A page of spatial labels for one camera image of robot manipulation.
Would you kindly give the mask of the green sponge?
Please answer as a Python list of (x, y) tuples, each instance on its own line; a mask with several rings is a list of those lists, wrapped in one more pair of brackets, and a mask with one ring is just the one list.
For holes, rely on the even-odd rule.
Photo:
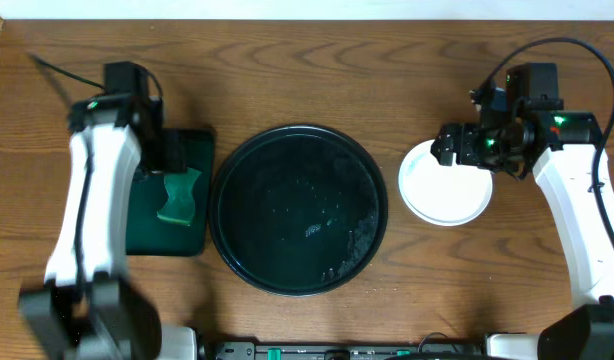
[(190, 226), (195, 213), (194, 186), (202, 172), (188, 168), (185, 173), (167, 174), (164, 177), (164, 188), (167, 200), (157, 211), (157, 217), (166, 223)]

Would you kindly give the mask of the white plate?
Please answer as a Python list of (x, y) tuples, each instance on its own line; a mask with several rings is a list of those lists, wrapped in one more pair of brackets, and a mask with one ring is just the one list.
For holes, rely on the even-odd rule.
[(488, 206), (493, 176), (487, 170), (442, 166), (431, 154), (433, 140), (416, 145), (403, 159), (398, 188), (407, 207), (439, 226), (459, 226), (476, 219)]

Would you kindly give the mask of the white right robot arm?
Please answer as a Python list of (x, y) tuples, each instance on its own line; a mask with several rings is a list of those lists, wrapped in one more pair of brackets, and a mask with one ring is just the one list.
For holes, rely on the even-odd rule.
[(431, 153), (442, 165), (532, 174), (568, 266), (574, 309), (538, 335), (495, 334), (500, 359), (614, 359), (614, 191), (603, 134), (586, 112), (524, 111), (496, 125), (449, 124)]

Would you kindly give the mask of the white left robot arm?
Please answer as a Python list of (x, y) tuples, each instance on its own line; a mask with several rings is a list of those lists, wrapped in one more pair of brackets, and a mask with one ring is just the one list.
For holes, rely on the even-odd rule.
[(18, 307), (50, 359), (195, 359), (189, 327), (162, 324), (130, 284), (126, 226), (142, 160), (141, 133), (157, 129), (160, 102), (107, 95), (73, 105), (71, 176), (61, 232), (42, 287)]

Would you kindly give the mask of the dark green rectangular tray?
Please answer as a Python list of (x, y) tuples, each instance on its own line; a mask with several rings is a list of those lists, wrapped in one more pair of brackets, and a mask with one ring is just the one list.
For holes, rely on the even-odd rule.
[(131, 186), (127, 219), (126, 251), (129, 255), (191, 257), (204, 249), (214, 136), (208, 130), (183, 130), (180, 134), (187, 169), (202, 172), (193, 190), (194, 219), (190, 226), (161, 221), (157, 211), (167, 200), (164, 188), (167, 174), (137, 173)]

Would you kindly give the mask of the round black tray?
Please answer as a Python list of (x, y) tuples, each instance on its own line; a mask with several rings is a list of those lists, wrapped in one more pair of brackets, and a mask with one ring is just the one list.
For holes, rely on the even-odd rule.
[(361, 273), (388, 223), (379, 166), (332, 128), (264, 131), (223, 162), (209, 200), (223, 261), (243, 281), (282, 296), (336, 289)]

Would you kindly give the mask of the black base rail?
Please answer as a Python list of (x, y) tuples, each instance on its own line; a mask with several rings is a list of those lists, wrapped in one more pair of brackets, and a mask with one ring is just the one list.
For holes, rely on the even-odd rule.
[(204, 346), (201, 359), (210, 360), (376, 360), (393, 357), (433, 354), (443, 358), (458, 354), (484, 356), (481, 342), (451, 339), (441, 333), (432, 333), (418, 343), (368, 343), (368, 342), (261, 342), (256, 338), (231, 338)]

